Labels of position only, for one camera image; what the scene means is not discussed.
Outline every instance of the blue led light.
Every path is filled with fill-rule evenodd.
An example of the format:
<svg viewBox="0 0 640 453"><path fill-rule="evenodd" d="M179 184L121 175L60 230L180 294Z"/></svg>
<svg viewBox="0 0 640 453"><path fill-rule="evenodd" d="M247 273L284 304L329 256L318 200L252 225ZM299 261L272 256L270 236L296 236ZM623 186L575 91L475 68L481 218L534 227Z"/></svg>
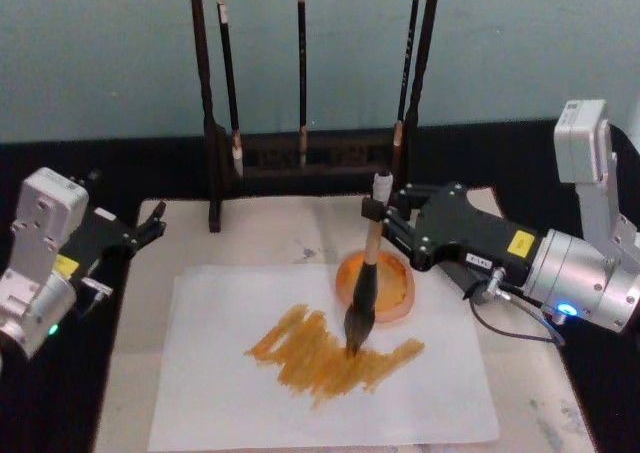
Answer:
<svg viewBox="0 0 640 453"><path fill-rule="evenodd" d="M569 316L576 316L578 314L578 310L576 310L569 303L559 303L557 309L560 313L564 313Z"/></svg>

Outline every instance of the orange saucer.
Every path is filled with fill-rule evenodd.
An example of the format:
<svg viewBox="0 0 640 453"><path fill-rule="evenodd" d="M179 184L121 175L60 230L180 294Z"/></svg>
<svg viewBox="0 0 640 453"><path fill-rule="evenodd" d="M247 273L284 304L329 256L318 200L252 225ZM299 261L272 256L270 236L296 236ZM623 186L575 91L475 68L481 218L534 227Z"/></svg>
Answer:
<svg viewBox="0 0 640 453"><path fill-rule="evenodd" d="M352 253L338 268L336 293L345 307L351 304L363 257L363 251ZM393 253L380 251L376 323L388 323L406 316L414 299L415 285L411 268Z"/></svg>

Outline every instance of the light blue wall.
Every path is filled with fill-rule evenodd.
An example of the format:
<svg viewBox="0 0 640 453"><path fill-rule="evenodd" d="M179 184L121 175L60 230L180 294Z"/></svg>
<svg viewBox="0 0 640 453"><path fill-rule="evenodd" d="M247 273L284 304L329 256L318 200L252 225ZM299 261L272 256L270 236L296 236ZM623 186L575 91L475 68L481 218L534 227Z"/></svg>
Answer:
<svg viewBox="0 0 640 453"><path fill-rule="evenodd" d="M228 127L215 0L204 0ZM227 0L244 132L296 130L296 0ZM556 116L640 91L638 0L440 0L422 124ZM410 0L308 0L310 127L391 126ZM197 135L189 0L0 0L0 141Z"/></svg>

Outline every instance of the paper sheet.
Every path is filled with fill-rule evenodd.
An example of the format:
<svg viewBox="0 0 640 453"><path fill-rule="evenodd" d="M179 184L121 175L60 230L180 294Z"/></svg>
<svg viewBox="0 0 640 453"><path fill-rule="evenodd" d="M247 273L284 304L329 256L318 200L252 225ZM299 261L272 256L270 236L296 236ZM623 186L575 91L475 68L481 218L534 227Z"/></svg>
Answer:
<svg viewBox="0 0 640 453"><path fill-rule="evenodd" d="M291 306L325 312L343 337L336 267L190 269L176 281L150 451L408 445L490 441L498 424L473 319L438 268L415 273L416 301L399 324L376 326L368 344L388 352L408 338L424 352L370 394L355 388L312 410L277 367L244 352Z"/></svg>

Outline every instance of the yellow warning label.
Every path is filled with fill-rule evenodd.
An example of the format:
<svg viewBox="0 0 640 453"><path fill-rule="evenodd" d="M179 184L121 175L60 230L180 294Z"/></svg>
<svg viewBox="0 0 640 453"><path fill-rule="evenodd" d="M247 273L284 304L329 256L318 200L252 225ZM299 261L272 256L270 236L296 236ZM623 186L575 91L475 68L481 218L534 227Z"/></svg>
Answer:
<svg viewBox="0 0 640 453"><path fill-rule="evenodd" d="M53 269L60 273L64 279L68 280L73 275L73 272L78 268L78 262L73 261L66 256L58 255L56 262L53 264Z"/></svg>
<svg viewBox="0 0 640 453"><path fill-rule="evenodd" d="M516 234L513 235L513 240L511 240L511 244L509 245L509 248L507 248L507 251L512 255L519 256L520 258L526 258L534 240L535 236L532 234L518 230L516 231Z"/></svg>

